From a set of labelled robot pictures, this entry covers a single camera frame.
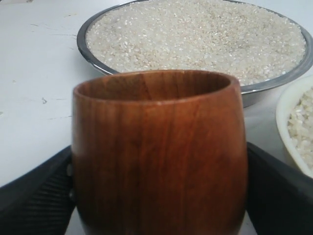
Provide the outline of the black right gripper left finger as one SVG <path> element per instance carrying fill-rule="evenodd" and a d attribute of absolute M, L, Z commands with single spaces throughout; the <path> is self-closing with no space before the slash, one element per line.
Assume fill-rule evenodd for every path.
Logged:
<path fill-rule="evenodd" d="M 75 203 L 68 146 L 0 188 L 2 235 L 63 235 Z"/>

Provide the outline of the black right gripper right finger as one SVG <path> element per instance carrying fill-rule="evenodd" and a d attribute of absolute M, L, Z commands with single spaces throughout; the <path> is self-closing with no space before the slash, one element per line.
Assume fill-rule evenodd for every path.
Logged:
<path fill-rule="evenodd" d="M 313 233 L 313 180 L 247 143 L 246 210 L 259 235 Z"/>

